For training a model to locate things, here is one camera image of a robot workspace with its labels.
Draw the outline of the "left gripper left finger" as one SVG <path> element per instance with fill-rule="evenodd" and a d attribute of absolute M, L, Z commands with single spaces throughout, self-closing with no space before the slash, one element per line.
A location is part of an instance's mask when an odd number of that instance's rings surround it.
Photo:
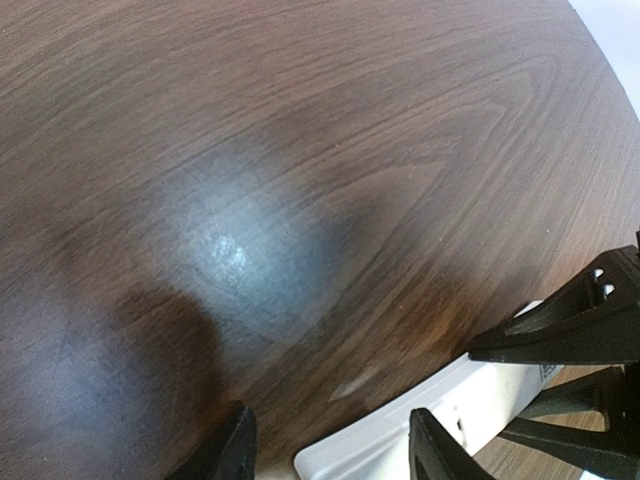
<path fill-rule="evenodd" d="M 253 410 L 233 403 L 196 451 L 172 473 L 173 479 L 255 478 L 257 421 Z"/>

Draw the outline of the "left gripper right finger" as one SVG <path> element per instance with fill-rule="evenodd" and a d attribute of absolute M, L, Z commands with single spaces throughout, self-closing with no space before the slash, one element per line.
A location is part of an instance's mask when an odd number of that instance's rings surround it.
<path fill-rule="evenodd" d="M 425 408 L 411 411 L 409 464 L 411 479 L 493 479 Z"/>

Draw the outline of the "white remote control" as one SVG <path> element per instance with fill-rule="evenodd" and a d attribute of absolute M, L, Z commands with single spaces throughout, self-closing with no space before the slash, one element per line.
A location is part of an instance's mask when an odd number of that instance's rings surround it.
<path fill-rule="evenodd" d="M 556 376 L 556 365 L 476 361 L 463 354 L 394 400 L 301 449 L 302 479 L 408 479 L 421 433 L 470 460 Z"/>

